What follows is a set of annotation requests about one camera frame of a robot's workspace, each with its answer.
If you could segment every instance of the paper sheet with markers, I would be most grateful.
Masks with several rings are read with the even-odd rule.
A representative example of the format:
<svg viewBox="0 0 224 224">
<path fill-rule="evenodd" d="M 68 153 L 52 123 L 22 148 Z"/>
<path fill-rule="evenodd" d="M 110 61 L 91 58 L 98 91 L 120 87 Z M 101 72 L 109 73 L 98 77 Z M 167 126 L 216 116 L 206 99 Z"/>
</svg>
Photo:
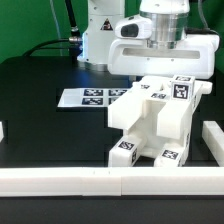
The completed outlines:
<svg viewBox="0 0 224 224">
<path fill-rule="evenodd" d="M 128 89 L 64 89 L 58 107 L 107 107 Z"/>
</svg>

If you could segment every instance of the black tabletop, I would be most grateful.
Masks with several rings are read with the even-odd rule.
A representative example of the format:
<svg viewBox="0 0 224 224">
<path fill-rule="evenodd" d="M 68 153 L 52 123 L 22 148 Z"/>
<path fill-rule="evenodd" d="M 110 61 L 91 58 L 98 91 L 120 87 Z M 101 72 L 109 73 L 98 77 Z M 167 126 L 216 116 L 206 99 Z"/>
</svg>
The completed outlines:
<svg viewBox="0 0 224 224">
<path fill-rule="evenodd" d="M 224 74 L 203 96 L 192 124 L 186 166 L 217 166 L 202 122 L 224 120 Z M 69 57 L 16 57 L 0 65 L 0 167 L 105 167 L 122 135 L 107 127 L 107 108 L 57 108 L 65 88 L 129 88 L 126 76 L 78 68 Z M 151 166 L 141 158 L 136 166 Z M 0 223 L 221 223 L 222 196 L 1 198 Z"/>
</svg>

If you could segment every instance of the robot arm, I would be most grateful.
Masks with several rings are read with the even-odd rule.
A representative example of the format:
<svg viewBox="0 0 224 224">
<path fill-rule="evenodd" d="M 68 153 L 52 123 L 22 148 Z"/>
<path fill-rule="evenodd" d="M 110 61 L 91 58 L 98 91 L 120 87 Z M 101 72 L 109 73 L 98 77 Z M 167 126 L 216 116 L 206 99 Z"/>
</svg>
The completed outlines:
<svg viewBox="0 0 224 224">
<path fill-rule="evenodd" d="M 188 0 L 142 0 L 139 15 L 117 23 L 110 73 L 210 78 L 219 36 L 186 35 L 188 13 Z"/>
</svg>

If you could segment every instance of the green background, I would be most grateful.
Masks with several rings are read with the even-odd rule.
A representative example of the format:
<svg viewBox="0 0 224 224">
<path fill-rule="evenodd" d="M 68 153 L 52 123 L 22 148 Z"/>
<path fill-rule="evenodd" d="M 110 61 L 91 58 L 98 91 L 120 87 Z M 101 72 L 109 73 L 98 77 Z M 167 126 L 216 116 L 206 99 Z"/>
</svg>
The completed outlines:
<svg viewBox="0 0 224 224">
<path fill-rule="evenodd" d="M 126 0 L 126 16 L 138 13 L 140 0 Z M 87 0 L 73 0 L 77 24 L 81 32 L 87 27 Z M 54 0 L 62 37 L 70 36 L 70 26 L 63 0 Z M 224 2 L 206 0 L 204 14 L 211 29 L 224 39 Z M 191 4 L 188 25 L 201 28 L 197 3 Z M 0 62 L 22 55 L 26 50 L 44 41 L 57 39 L 49 0 L 1 0 L 0 1 Z M 38 51 L 35 55 L 60 55 L 58 50 Z M 224 72 L 224 48 L 216 53 L 216 67 Z"/>
</svg>

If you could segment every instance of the cable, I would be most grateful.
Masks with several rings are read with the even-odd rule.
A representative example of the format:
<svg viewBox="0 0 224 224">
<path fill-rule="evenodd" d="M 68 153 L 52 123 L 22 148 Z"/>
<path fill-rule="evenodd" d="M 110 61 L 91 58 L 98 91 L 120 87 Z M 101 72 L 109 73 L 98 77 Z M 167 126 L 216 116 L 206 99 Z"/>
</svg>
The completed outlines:
<svg viewBox="0 0 224 224">
<path fill-rule="evenodd" d="M 32 49 L 26 51 L 24 54 L 23 54 L 23 57 L 29 57 L 31 56 L 31 54 L 36 51 L 36 50 L 39 50 L 41 49 L 42 47 L 44 46 L 47 46 L 47 45 L 50 45 L 50 44 L 56 44 L 56 43 L 63 43 L 63 42 L 69 42 L 69 39 L 67 38 L 62 38 L 62 39 L 59 39 L 59 40 L 50 40 L 50 41 L 46 41 L 46 42 L 43 42 L 41 44 L 38 44 L 36 45 L 35 47 L 33 47 Z"/>
<path fill-rule="evenodd" d="M 201 22 L 204 25 L 204 29 L 209 29 L 208 23 L 205 19 L 204 13 L 203 13 L 203 8 L 202 8 L 202 0 L 198 0 L 198 13 L 201 19 Z"/>
<path fill-rule="evenodd" d="M 57 16 L 56 16 L 53 0 L 50 0 L 50 5 L 51 5 L 51 12 L 52 12 L 52 15 L 53 15 L 53 18 L 54 18 L 54 22 L 55 22 L 55 26 L 56 26 L 58 39 L 61 39 L 61 31 L 60 31 L 60 27 L 59 27 L 59 24 L 58 24 L 58 19 L 57 19 Z"/>
<path fill-rule="evenodd" d="M 66 5 L 67 12 L 68 12 L 69 21 L 70 21 L 71 34 L 72 34 L 72 36 L 80 35 L 78 27 L 76 25 L 75 15 L 74 15 L 71 0 L 65 0 L 65 5 Z"/>
</svg>

